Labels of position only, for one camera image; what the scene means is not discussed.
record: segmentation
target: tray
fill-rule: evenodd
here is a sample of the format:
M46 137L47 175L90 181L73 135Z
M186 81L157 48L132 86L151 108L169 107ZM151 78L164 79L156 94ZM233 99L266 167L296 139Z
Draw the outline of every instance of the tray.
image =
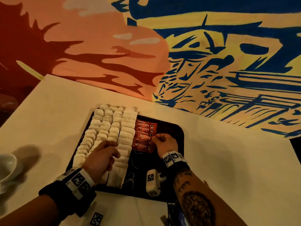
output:
M80 145L84 135L85 131L88 129L90 122L92 120L91 115L87 126L78 142L77 147ZM168 133L173 138L176 139L178 143L178 150L179 153L181 153L184 156L184 132L180 128L179 125L168 123L165 121L156 120L149 117L144 117L141 115L137 116L137 119L147 121L147 122L153 122L157 123L157 131L156 133ZM76 153L77 147L73 153L73 156L67 166L67 170L72 168L73 164L73 157ZM147 152L141 152L141 151L131 151L129 162L128 162L128 169L126 172L126 177L124 179L125 183L122 185L122 188L115 188L115 187L109 187L106 185L98 184L96 186L97 191L102 192L108 192L113 194L122 194L127 196L133 196L133 197L140 197L150 200L156 200L156 201L162 201L162 202L168 202L168 203L174 203L176 200L175 191L172 186L171 181L165 181L161 183L161 193L157 197L151 197L146 192L146 173L148 170L156 169L158 172L161 172L161 168L163 166L162 160L158 156L157 149L154 150L153 153L147 153Z

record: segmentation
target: black wristband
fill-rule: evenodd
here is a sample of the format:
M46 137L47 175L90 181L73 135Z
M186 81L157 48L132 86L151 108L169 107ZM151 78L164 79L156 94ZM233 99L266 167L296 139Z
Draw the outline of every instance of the black wristband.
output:
M178 152L172 151L163 155L164 175L167 180L174 182L176 174L183 169L190 169L185 158Z
M59 220L74 213L81 217L96 197L94 182L81 168L70 169L39 191L45 194L55 202Z

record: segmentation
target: hand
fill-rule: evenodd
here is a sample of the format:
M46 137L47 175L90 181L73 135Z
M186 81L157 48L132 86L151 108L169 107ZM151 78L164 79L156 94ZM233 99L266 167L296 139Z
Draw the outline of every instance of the hand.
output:
M113 156L120 158L120 153L115 148L117 146L118 143L114 141L101 142L82 165L95 184L100 181L104 172L112 170L115 162Z
M156 136L153 136L153 142L157 146L158 155L160 156L160 158L162 158L162 156L167 152L178 152L177 141L172 138L170 134L156 134Z

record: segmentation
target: white table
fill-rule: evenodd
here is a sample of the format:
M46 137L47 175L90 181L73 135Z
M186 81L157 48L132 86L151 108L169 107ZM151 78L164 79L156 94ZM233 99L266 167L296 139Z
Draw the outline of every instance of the white table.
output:
M0 153L39 158L0 207L2 215L36 197L65 171L100 103L135 106L143 116L179 125L192 171L249 226L300 224L301 166L289 140L51 75L0 129ZM96 200L106 212L104 225L163 225L159 218L167 215L162 202L101 192ZM71 216L61 225L83 221Z

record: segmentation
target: painted mural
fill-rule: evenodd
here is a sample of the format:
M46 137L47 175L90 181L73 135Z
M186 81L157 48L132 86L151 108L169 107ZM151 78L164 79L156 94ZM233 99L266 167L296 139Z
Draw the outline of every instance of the painted mural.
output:
M301 135L301 0L0 0L0 106L53 74Z

